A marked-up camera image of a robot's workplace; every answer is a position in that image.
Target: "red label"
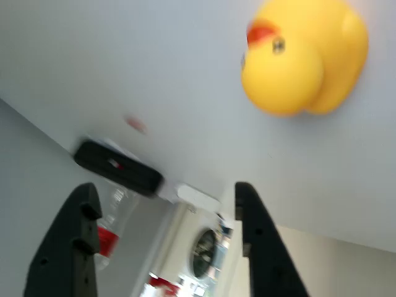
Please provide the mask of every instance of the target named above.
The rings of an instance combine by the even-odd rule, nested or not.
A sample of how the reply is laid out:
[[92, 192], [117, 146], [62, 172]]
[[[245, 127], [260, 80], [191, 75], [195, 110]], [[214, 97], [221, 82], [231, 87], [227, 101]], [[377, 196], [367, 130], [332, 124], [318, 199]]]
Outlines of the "red label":
[[118, 236], [113, 232], [98, 226], [98, 236], [100, 242], [100, 252], [99, 254], [109, 258], [111, 252], [113, 251], [117, 241]]
[[160, 277], [158, 277], [158, 278], [150, 277], [148, 284], [155, 288], [164, 288], [165, 296], [177, 296], [178, 291], [180, 289], [178, 286], [176, 286], [176, 285], [174, 285]]

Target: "duck body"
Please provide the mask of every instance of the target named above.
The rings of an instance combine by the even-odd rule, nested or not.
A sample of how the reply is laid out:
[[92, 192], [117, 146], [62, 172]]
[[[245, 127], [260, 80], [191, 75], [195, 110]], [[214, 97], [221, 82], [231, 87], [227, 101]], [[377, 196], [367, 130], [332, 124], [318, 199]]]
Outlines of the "duck body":
[[336, 109], [368, 53], [364, 22], [341, 0], [270, 0], [252, 21], [247, 41], [243, 87], [258, 107], [282, 116]]

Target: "red object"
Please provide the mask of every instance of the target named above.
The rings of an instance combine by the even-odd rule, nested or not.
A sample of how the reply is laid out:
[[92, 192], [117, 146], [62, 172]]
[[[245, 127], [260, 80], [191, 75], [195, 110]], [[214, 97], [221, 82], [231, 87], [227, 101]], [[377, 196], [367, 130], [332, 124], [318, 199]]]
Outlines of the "red object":
[[119, 236], [104, 229], [103, 227], [98, 227], [98, 236], [100, 242], [100, 252], [99, 254], [109, 258], [111, 252], [113, 251]]
[[251, 46], [254, 43], [263, 41], [269, 36], [277, 33], [277, 28], [270, 22], [254, 22], [247, 29], [247, 45]]
[[158, 278], [150, 277], [148, 284], [155, 288], [164, 288], [165, 287], [166, 288], [166, 290], [165, 290], [166, 297], [177, 296], [178, 291], [180, 289], [178, 286], [176, 286], [176, 285], [174, 285], [160, 277], [158, 277]]
[[139, 131], [142, 134], [146, 133], [146, 126], [143, 122], [133, 116], [125, 117], [125, 122], [130, 125], [135, 130]]

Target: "screw hole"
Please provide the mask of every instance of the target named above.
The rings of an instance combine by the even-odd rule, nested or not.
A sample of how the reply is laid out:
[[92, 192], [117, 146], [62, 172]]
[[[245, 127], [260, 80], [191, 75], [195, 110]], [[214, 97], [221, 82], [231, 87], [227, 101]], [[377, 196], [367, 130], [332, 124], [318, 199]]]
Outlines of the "screw hole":
[[47, 258], [42, 258], [41, 261], [40, 261], [40, 265], [41, 265], [41, 266], [45, 266], [46, 264], [48, 264], [48, 262], [49, 262], [49, 261], [48, 261]]

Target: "duck eye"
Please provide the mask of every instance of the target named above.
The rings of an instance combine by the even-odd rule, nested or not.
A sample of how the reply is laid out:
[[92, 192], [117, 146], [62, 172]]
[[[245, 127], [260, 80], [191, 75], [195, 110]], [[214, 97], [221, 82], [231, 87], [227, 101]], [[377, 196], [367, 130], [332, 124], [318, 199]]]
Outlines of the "duck eye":
[[282, 54], [285, 51], [285, 40], [283, 38], [276, 38], [272, 42], [272, 52], [274, 54]]
[[243, 54], [241, 58], [241, 67], [242, 69], [245, 67], [245, 54]]

